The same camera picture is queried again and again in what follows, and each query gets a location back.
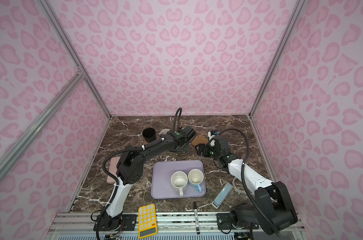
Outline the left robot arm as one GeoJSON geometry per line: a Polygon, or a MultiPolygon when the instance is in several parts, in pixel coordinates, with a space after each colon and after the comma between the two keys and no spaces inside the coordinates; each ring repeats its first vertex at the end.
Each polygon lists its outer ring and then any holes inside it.
{"type": "Polygon", "coordinates": [[[191,127],[169,130],[165,135],[150,143],[140,147],[129,145],[125,149],[108,156],[102,163],[102,170],[115,183],[107,204],[95,220],[93,230],[98,233],[121,229],[125,200],[132,186],[142,178],[144,164],[166,151],[179,151],[188,148],[195,135],[196,132],[191,127]],[[116,165],[116,173],[112,174],[106,168],[106,163],[117,155],[121,156],[116,165]]]}

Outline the white lavender mug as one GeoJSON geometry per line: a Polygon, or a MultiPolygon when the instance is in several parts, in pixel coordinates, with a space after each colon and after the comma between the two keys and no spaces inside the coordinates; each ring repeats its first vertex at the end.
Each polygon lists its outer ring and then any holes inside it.
{"type": "Polygon", "coordinates": [[[164,135],[166,135],[170,129],[163,129],[159,132],[159,137],[162,138],[164,135]]]}

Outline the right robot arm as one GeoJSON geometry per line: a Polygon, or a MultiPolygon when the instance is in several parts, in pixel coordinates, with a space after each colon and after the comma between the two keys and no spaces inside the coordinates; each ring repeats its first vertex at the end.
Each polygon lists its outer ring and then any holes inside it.
{"type": "Polygon", "coordinates": [[[247,160],[233,153],[224,135],[213,137],[207,144],[195,147],[197,154],[213,158],[218,168],[240,180],[250,204],[231,208],[229,222],[237,228],[259,226],[267,234],[280,232],[298,221],[288,189],[282,182],[273,182],[247,165],[247,160]]]}

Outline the light blue mug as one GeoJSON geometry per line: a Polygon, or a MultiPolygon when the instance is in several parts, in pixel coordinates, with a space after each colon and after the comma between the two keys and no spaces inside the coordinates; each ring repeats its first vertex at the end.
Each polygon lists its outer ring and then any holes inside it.
{"type": "Polygon", "coordinates": [[[204,174],[199,169],[192,169],[188,174],[189,183],[192,187],[198,190],[201,193],[202,190],[202,182],[204,180],[204,174]]]}

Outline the black mug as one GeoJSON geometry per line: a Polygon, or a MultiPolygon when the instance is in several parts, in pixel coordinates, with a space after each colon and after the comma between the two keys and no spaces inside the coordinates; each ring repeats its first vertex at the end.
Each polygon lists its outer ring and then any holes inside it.
{"type": "Polygon", "coordinates": [[[142,136],[147,143],[156,140],[156,130],[154,128],[146,128],[142,131],[142,136]]]}

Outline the cream white mug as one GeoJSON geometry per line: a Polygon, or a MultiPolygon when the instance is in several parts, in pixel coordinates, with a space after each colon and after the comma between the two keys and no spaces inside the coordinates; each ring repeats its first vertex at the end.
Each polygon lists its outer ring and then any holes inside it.
{"type": "Polygon", "coordinates": [[[171,178],[170,178],[170,182],[171,185],[173,187],[173,189],[177,192],[179,197],[183,197],[184,196],[184,191],[188,186],[188,176],[186,175],[186,173],[182,172],[182,171],[177,171],[175,173],[172,174],[171,178]]]}

